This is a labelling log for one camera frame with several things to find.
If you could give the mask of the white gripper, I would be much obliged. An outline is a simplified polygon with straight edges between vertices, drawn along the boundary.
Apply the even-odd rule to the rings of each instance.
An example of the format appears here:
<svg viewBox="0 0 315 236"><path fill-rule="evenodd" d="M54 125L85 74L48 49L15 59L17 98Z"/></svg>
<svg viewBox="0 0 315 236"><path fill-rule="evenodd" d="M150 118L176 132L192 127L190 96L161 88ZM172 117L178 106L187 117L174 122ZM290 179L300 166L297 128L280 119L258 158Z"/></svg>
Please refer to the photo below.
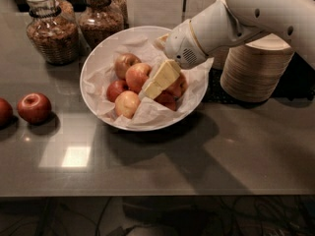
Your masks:
<svg viewBox="0 0 315 236"><path fill-rule="evenodd" d="M140 99L157 98L179 78L181 68L192 69L209 58L209 55L199 46L190 20L186 20L171 32L158 37L154 44L169 59L163 61L156 72L144 83L140 91Z"/></svg>

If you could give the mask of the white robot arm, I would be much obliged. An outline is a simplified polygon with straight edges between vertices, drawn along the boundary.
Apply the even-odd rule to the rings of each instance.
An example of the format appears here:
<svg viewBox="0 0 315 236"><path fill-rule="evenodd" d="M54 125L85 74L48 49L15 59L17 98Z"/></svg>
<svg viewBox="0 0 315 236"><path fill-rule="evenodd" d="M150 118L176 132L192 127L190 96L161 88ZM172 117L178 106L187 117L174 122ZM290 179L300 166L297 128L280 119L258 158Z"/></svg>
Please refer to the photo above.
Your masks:
<svg viewBox="0 0 315 236"><path fill-rule="evenodd" d="M174 28L162 49L184 69L201 64L223 47L240 46L273 33L296 55L276 95L290 99L314 94L315 1L314 0L217 0L194 18Z"/></svg>

